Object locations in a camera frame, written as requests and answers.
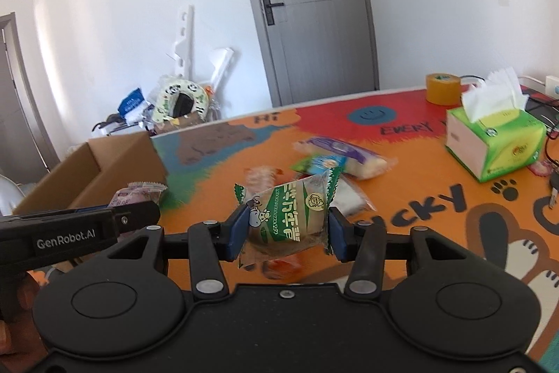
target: blue smiley face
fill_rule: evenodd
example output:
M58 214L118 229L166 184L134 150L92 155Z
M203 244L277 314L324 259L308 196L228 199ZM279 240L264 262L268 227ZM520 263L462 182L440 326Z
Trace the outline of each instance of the blue smiley face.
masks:
M396 119L396 111L381 106L359 108L349 114L348 119L359 125L379 125Z

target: finger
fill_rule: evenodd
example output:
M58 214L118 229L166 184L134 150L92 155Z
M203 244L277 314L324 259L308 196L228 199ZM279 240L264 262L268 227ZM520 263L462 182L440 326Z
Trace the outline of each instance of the finger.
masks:
M0 354L9 354L12 352L12 337L9 333L8 325L4 321L0 321Z
M0 362L12 373L27 371L47 355L30 311L21 313L18 319L9 325L9 336L9 356L0 356Z
M21 308L31 310L39 289L38 283L31 275L27 274L17 290L17 299Z

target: gray door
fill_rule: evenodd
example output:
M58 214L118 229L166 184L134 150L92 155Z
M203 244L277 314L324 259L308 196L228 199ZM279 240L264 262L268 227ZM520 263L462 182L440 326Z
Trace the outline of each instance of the gray door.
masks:
M368 0L260 1L282 105L375 89Z
M0 36L0 174L17 184L38 182L48 172L17 97Z

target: white tissue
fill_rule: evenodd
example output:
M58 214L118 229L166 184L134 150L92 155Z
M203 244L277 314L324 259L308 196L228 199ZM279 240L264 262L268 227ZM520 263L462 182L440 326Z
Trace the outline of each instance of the white tissue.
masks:
M522 93L513 68L491 72L485 81L462 94L462 105L470 122L507 109L525 110L528 95Z

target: green tissue box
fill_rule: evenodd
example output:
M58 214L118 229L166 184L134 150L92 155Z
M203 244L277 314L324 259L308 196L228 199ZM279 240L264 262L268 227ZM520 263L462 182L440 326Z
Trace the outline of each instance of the green tissue box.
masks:
M520 109L471 123L464 108L447 111L447 149L480 182L534 163L547 127Z

